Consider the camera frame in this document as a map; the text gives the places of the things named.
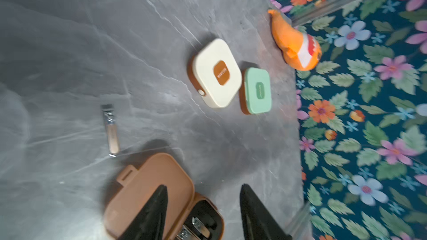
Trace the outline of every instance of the marble surface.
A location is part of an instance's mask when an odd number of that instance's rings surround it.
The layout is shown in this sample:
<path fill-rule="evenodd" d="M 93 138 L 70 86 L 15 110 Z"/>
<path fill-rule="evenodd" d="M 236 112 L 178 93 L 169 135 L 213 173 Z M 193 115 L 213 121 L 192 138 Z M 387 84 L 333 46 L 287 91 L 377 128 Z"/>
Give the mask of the marble surface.
<path fill-rule="evenodd" d="M 250 184 L 282 226 L 302 206 L 295 76 L 270 33 L 267 0 L 0 0 L 2 239 L 108 239 L 117 174 L 172 154 L 242 240 Z M 241 67 L 268 70 L 273 108 L 210 109 L 186 75 L 216 37 Z M 116 109 L 109 156 L 100 104 Z"/>

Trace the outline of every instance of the orange plush toy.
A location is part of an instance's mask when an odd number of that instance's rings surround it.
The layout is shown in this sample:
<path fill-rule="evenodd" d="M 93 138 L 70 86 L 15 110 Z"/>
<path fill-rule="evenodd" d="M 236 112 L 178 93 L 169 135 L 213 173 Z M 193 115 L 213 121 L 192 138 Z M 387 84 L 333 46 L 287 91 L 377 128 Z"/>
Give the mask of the orange plush toy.
<path fill-rule="evenodd" d="M 269 10 L 272 16 L 272 34 L 283 58 L 292 68 L 300 71 L 313 69 L 322 56 L 320 45 L 314 37 L 295 30 L 278 10 Z"/>

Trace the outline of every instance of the brown label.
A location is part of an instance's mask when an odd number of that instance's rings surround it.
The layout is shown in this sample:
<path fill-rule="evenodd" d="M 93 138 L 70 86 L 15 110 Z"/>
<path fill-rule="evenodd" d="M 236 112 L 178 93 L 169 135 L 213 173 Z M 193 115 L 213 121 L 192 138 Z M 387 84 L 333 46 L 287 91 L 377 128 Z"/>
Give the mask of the brown label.
<path fill-rule="evenodd" d="M 218 83 L 222 86 L 227 83 L 228 79 L 230 79 L 230 72 L 228 71 L 226 63 L 222 60 L 213 68 L 213 74 L 218 80 Z"/>

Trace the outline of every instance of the blue flower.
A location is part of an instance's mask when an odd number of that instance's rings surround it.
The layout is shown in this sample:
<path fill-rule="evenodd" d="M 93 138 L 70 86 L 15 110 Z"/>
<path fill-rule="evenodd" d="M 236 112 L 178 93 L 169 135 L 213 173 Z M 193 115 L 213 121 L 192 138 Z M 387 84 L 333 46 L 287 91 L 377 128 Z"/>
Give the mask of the blue flower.
<path fill-rule="evenodd" d="M 348 121 L 347 125 L 345 125 L 344 127 L 346 127 L 350 132 L 352 132 L 352 131 L 359 131 L 359 129 L 356 128 L 357 126 L 358 126 L 357 123 Z"/>
<path fill-rule="evenodd" d="M 320 190 L 322 191 L 322 194 L 327 194 L 329 195 L 329 188 L 326 188 L 322 185 L 322 187 L 320 188 Z"/>
<path fill-rule="evenodd" d="M 353 181 L 350 180 L 350 176 L 339 174 L 338 181 L 340 181 L 344 186 L 347 186 L 347 184 L 353 184 Z"/>
<path fill-rule="evenodd" d="M 357 106 L 359 106 L 359 104 L 357 104 L 354 99 L 352 99 L 351 101 L 347 101 L 347 107 L 348 108 L 354 110 Z"/>
<path fill-rule="evenodd" d="M 379 33 L 375 33 L 375 36 L 371 37 L 372 42 L 375 43 L 382 43 L 382 39 L 384 39 L 386 37 L 386 35 L 384 34 L 379 34 Z"/>
<path fill-rule="evenodd" d="M 399 112 L 395 112 L 394 114 L 398 115 L 401 120 L 406 120 L 407 118 L 409 119 L 415 118 L 414 115 L 411 114 L 414 112 L 414 109 L 404 109 L 402 107 L 397 107 L 397 109 Z"/>
<path fill-rule="evenodd" d="M 400 213 L 402 211 L 405 211 L 396 202 L 392 202 L 392 204 L 389 203 L 389 206 L 390 206 L 390 211 L 393 211 L 393 212 L 397 213 L 398 215 L 400 215 Z"/>
<path fill-rule="evenodd" d="M 409 177 L 408 175 L 406 175 L 406 179 L 403 179 L 401 177 L 399 177 L 398 179 L 402 181 L 401 186 L 407 187 L 412 191 L 415 191 L 415 186 L 420 186 L 419 182 L 413 181 L 412 178 Z"/>
<path fill-rule="evenodd" d="M 400 2 L 398 1 L 393 3 L 391 0 L 387 0 L 387 4 L 382 5 L 381 8 L 383 9 L 383 13 L 395 12 L 395 7 L 398 5 L 400 5 Z"/>
<path fill-rule="evenodd" d="M 369 168 L 365 167 L 365 168 L 359 168 L 360 172 L 358 172 L 358 174 L 362 175 L 363 178 L 367 179 L 368 177 L 374 177 L 374 175 L 372 173 L 369 172 Z"/>
<path fill-rule="evenodd" d="M 305 87 L 305 81 L 304 80 L 297 80 L 296 81 L 296 86 L 298 86 L 298 88 L 303 88 L 303 87 Z"/>
<path fill-rule="evenodd" d="M 332 42 L 334 41 L 334 39 L 337 39 L 338 35 L 335 33 L 335 31 L 332 31 L 330 34 L 326 34 L 326 41 L 328 41 L 328 43 L 332 44 Z"/>
<path fill-rule="evenodd" d="M 427 166 L 414 163 L 414 166 L 411 166 L 416 174 L 427 174 Z"/>
<path fill-rule="evenodd" d="M 357 21 L 357 17 L 354 17 L 353 13 L 350 13 L 348 17 L 345 17 L 344 25 L 351 26 L 355 21 Z"/>
<path fill-rule="evenodd" d="M 364 73 L 363 77 L 360 77 L 364 83 L 370 83 L 371 81 L 375 80 L 375 72 L 370 72 L 370 73 Z"/>

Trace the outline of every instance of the green label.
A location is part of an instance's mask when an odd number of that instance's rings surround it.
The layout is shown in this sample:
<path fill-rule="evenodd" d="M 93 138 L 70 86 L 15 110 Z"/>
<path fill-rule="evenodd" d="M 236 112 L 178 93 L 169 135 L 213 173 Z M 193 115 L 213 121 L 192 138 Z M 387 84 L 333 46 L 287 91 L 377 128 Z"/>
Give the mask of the green label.
<path fill-rule="evenodd" d="M 259 82 L 256 84 L 256 90 L 257 90 L 257 98 L 263 99 L 266 96 L 266 93 L 264 91 L 264 84 Z"/>

